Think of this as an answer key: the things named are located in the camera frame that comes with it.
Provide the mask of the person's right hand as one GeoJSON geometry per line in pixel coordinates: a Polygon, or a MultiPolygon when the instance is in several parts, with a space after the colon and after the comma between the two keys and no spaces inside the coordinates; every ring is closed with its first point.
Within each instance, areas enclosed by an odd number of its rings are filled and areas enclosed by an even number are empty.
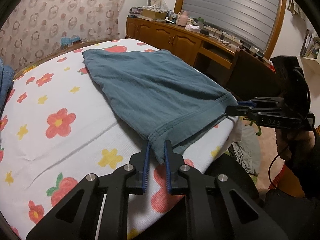
{"type": "Polygon", "coordinates": [[[304,154],[311,151],[316,144],[317,132],[302,131],[289,133],[275,129],[277,153],[281,159],[287,161],[293,154],[304,154]]]}

